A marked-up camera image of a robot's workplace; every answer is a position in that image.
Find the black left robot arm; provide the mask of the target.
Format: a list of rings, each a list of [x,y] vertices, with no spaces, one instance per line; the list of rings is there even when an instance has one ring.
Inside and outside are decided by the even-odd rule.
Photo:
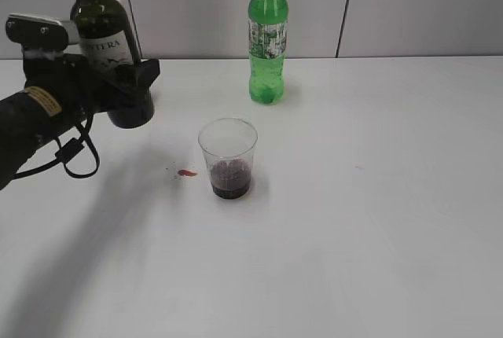
[[[96,114],[133,108],[160,75],[157,59],[124,64],[111,75],[65,53],[54,60],[24,59],[22,91],[1,101],[1,186],[66,167],[84,148],[99,165],[90,137]]]

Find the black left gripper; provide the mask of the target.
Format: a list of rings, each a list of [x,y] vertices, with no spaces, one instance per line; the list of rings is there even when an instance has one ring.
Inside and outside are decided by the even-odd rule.
[[[116,126],[130,124],[130,107],[144,100],[160,75],[157,59],[102,73],[82,55],[46,51],[23,52],[23,68],[25,86],[48,88],[65,112],[79,118],[105,112]]]

